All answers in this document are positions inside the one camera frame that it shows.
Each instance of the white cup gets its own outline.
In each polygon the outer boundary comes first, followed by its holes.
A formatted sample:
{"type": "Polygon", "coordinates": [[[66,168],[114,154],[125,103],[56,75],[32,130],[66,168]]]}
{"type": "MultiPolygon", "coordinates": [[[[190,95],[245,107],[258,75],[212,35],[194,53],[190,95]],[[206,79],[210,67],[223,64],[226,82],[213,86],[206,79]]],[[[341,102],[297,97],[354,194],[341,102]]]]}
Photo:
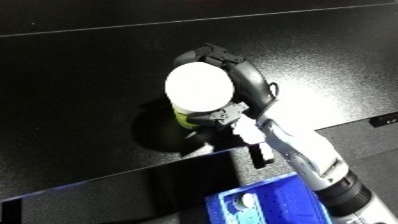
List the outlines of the white cup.
{"type": "Polygon", "coordinates": [[[191,114],[208,113],[227,105],[234,94],[228,74],[221,68],[203,62],[192,62],[175,68],[165,83],[178,123],[194,128],[187,122],[191,114]]]}

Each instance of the blue box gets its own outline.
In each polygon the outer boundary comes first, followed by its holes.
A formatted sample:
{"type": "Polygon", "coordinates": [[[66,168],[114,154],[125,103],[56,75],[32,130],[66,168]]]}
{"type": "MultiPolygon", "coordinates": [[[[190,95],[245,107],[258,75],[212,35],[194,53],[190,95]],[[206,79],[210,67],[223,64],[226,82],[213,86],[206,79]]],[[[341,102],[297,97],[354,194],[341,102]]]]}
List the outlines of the blue box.
{"type": "Polygon", "coordinates": [[[295,173],[206,198],[212,224],[331,224],[326,209],[295,173]]]}

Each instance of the black table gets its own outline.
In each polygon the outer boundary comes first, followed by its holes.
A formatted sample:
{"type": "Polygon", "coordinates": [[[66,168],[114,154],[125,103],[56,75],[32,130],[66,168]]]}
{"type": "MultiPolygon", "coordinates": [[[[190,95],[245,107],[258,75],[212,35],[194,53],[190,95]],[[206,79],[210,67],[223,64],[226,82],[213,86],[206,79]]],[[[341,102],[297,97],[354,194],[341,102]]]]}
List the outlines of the black table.
{"type": "MultiPolygon", "coordinates": [[[[183,13],[166,16],[159,13],[166,8],[151,8],[146,16],[118,17],[125,20],[98,16],[104,2],[93,7],[96,13],[57,20],[38,5],[30,14],[23,13],[29,5],[10,5],[21,14],[1,25],[0,197],[208,154],[196,150],[201,142],[182,141],[186,131],[174,122],[163,89],[173,58],[203,42],[244,55],[280,84],[284,98],[314,105],[316,129],[397,111],[398,8],[391,1],[361,6],[375,2],[274,2],[267,10],[240,3],[241,13],[230,7],[213,16],[189,13],[206,12],[206,4],[181,3],[174,10],[183,13]],[[163,16],[150,16],[156,13],[163,16]],[[206,19],[214,16],[225,18],[206,19]]],[[[74,4],[68,7],[79,8],[74,4]]],[[[62,4],[57,7],[62,11],[62,4]]],[[[228,132],[211,140],[217,150],[241,143],[228,132]]],[[[226,157],[230,167],[234,159],[226,157]]],[[[227,177],[234,184],[213,191],[240,184],[227,177]]]]}

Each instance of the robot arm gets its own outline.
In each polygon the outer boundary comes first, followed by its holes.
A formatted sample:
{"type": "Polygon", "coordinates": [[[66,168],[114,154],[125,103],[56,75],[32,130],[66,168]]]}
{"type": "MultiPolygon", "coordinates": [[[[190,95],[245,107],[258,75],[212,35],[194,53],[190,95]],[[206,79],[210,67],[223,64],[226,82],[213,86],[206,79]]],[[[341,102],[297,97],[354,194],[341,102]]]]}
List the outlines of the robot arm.
{"type": "Polygon", "coordinates": [[[380,198],[349,170],[326,138],[297,127],[282,129],[266,114],[257,121],[267,136],[266,142],[316,193],[335,223],[398,223],[380,198]]]}
{"type": "MultiPolygon", "coordinates": [[[[248,109],[241,107],[243,109],[238,110],[236,116],[245,111],[250,118],[256,119],[257,127],[266,135],[266,142],[286,159],[316,193],[335,223],[398,223],[378,196],[350,171],[326,138],[299,125],[284,123],[281,126],[283,121],[272,117],[269,109],[277,102],[276,97],[265,78],[250,62],[229,54],[223,48],[206,44],[177,57],[175,65],[195,61],[209,63],[228,73],[239,100],[248,106],[248,109]]],[[[208,119],[212,120],[212,117],[217,116],[213,114],[208,119]]]]}

